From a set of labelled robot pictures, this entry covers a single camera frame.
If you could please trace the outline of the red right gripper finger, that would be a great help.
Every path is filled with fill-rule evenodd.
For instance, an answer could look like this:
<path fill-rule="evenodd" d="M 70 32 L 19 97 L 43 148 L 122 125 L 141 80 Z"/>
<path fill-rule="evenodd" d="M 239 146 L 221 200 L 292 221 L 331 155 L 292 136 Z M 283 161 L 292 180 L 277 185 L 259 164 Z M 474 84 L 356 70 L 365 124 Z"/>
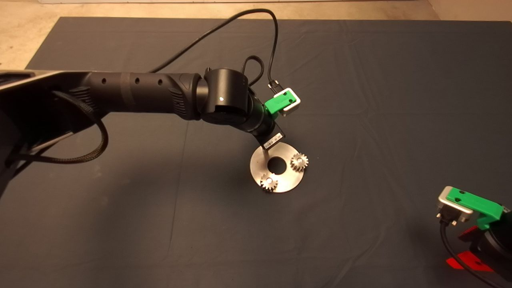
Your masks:
<path fill-rule="evenodd" d="M 459 253 L 457 256 L 464 264 L 466 264 L 473 270 L 487 273 L 494 272 L 494 270 L 490 266 L 485 264 L 481 259 L 479 259 L 475 254 L 473 254 L 469 250 Z M 446 259 L 446 264 L 456 270 L 464 269 L 453 257 Z"/>
<path fill-rule="evenodd" d="M 467 230 L 465 230 L 464 232 L 462 232 L 458 236 L 458 239 L 462 242 L 472 242 L 472 241 L 475 241 L 475 239 L 477 239 L 480 235 L 481 235 L 481 230 L 479 229 L 479 227 L 472 226 L 472 227 L 468 228 Z"/>

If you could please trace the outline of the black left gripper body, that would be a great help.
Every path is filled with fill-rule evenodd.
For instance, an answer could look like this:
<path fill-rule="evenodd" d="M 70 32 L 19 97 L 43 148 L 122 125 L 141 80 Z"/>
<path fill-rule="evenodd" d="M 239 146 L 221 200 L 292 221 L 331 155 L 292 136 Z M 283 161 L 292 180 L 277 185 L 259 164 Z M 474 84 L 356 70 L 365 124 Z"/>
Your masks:
<path fill-rule="evenodd" d="M 265 114 L 256 127 L 250 131 L 263 150 L 269 150 L 286 137 L 271 114 Z"/>

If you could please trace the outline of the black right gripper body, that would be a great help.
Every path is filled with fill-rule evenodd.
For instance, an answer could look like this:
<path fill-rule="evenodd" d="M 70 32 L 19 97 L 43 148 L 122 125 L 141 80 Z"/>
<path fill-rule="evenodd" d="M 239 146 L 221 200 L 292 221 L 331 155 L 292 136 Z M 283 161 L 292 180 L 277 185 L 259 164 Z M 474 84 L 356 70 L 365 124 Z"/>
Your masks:
<path fill-rule="evenodd" d="M 505 209 L 498 221 L 486 230 L 477 229 L 471 252 L 505 281 L 512 280 L 512 214 Z"/>

